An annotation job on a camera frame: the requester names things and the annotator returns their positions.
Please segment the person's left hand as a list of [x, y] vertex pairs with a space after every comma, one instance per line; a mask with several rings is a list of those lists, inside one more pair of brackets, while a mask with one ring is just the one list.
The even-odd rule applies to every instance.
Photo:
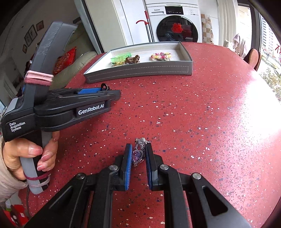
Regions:
[[59, 131], [53, 132], [52, 138], [44, 148], [24, 138], [6, 142], [2, 152], [5, 165], [16, 179], [25, 180], [20, 157], [34, 158], [40, 155], [37, 170], [43, 172], [52, 170], [56, 162], [59, 137]]

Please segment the beige sleeve forearm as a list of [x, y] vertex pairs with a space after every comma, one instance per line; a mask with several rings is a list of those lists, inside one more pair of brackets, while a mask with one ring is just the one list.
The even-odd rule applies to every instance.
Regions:
[[27, 183], [16, 179], [8, 170], [3, 159], [4, 140], [1, 136], [1, 157], [0, 157], [0, 203], [1, 207], [16, 192], [27, 187]]

